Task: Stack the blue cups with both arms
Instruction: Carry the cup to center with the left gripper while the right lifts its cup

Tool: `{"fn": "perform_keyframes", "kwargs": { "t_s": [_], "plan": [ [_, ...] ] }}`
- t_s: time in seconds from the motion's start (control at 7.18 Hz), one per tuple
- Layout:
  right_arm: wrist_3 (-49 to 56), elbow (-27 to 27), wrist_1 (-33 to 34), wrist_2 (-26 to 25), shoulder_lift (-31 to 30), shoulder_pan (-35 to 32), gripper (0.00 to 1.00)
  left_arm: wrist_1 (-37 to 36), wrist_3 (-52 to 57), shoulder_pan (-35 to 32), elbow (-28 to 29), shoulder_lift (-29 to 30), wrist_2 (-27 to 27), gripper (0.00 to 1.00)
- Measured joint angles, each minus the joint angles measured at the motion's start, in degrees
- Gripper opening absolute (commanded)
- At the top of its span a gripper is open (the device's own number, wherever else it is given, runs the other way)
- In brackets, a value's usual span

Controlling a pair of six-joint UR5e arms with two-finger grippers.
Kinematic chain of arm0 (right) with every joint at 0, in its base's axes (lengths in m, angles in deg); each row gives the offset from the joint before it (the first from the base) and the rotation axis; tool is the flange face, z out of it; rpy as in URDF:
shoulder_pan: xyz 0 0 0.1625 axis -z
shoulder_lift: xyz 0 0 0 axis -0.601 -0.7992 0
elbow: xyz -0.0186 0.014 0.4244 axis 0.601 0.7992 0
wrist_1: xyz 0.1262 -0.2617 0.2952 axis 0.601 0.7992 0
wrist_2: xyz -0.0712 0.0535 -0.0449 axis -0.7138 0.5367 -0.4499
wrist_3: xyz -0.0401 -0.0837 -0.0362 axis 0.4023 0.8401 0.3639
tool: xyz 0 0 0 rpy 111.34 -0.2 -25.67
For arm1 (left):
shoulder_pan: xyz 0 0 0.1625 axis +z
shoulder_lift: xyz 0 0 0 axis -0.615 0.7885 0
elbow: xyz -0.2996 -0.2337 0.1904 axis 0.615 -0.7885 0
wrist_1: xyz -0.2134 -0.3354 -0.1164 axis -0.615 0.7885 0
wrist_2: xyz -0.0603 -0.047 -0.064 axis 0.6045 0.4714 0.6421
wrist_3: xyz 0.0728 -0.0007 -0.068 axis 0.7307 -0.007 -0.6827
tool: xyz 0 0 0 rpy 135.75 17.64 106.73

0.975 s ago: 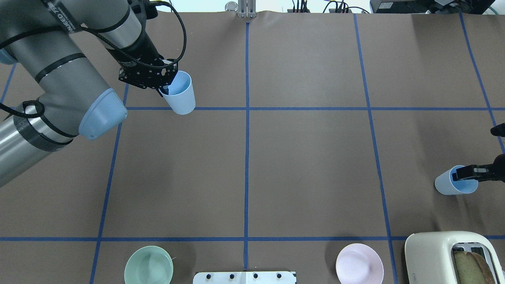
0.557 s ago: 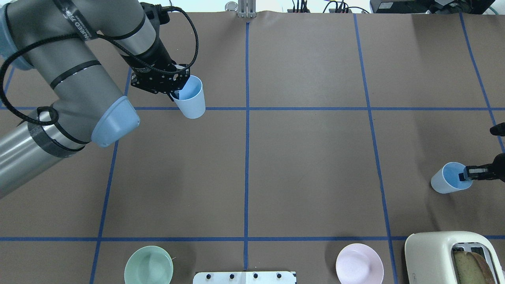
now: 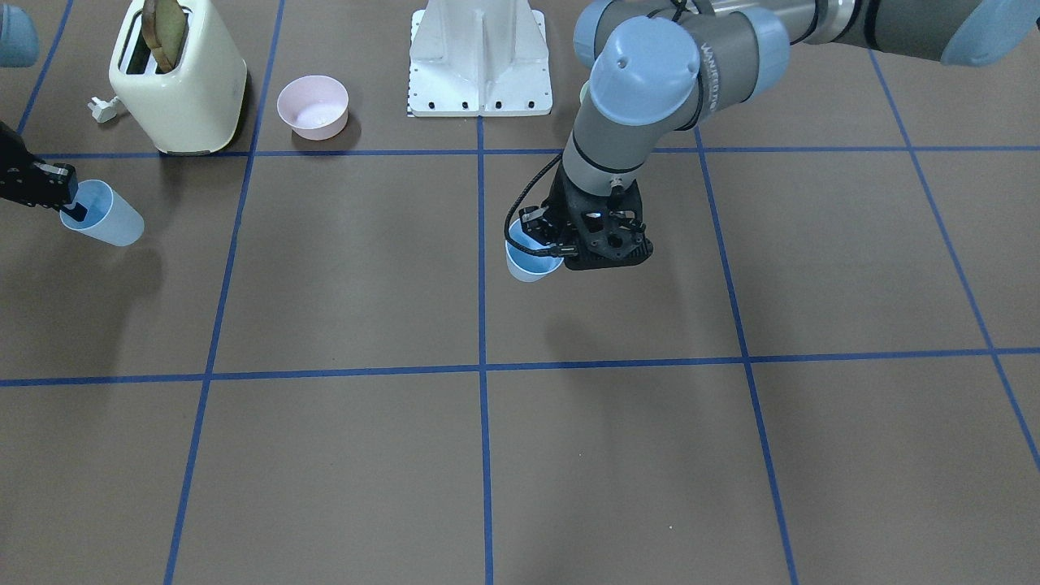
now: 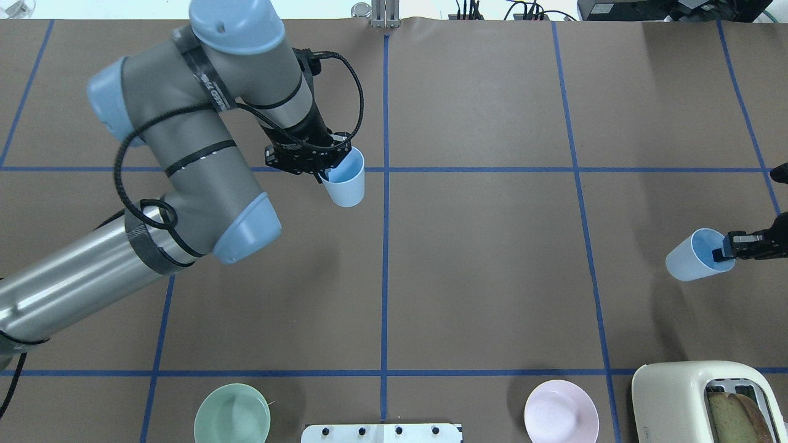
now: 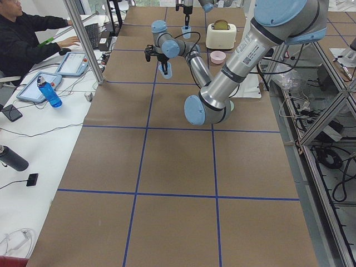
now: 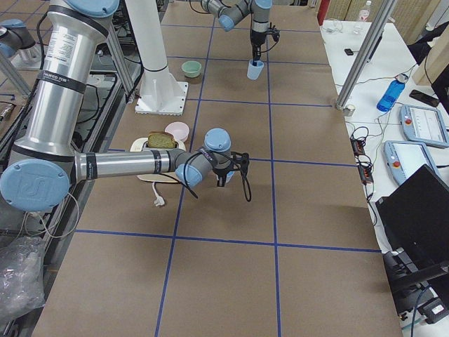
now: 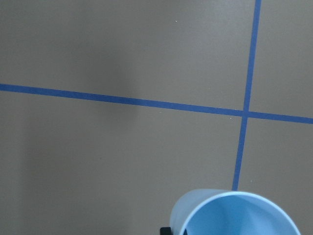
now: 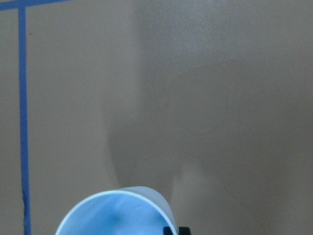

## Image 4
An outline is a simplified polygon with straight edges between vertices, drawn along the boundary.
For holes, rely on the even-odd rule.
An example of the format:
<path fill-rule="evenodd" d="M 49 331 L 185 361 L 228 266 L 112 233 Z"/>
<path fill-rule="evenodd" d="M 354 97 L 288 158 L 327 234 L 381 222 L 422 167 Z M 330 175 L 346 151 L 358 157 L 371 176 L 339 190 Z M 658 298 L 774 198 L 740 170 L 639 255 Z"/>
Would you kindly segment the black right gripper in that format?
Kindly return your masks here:
<path fill-rule="evenodd" d="M 787 257 L 787 213 L 774 219 L 771 227 L 753 233 L 731 231 L 728 245 L 712 251 L 715 263 L 734 259 L 776 259 Z"/>

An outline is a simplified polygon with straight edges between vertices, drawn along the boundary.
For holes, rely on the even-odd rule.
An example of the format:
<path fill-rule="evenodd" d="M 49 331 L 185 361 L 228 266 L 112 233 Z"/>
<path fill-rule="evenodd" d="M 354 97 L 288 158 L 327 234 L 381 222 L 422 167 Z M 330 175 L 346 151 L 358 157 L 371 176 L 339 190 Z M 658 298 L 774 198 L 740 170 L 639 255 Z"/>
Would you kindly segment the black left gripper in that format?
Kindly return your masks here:
<path fill-rule="evenodd" d="M 317 176 L 319 184 L 332 183 L 331 173 L 351 151 L 352 138 L 347 132 L 331 134 L 332 145 L 319 150 L 292 144 L 279 146 L 270 144 L 265 148 L 265 165 L 285 173 Z"/>

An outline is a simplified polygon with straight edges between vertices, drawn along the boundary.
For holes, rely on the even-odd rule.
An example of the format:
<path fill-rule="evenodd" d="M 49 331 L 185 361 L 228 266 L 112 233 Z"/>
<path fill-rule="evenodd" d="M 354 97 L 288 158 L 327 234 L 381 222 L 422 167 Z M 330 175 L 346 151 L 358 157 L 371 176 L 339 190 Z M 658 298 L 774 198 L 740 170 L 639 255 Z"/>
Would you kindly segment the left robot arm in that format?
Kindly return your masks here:
<path fill-rule="evenodd" d="M 352 138 L 313 96 L 332 51 L 293 48 L 269 1 L 191 1 L 170 39 L 93 76 L 87 97 L 120 143 L 113 184 L 124 208 L 84 238 L 2 280 L 2 356 L 53 334 L 208 254 L 232 264 L 281 224 L 220 115 L 253 115 L 265 163 L 329 183 Z"/>

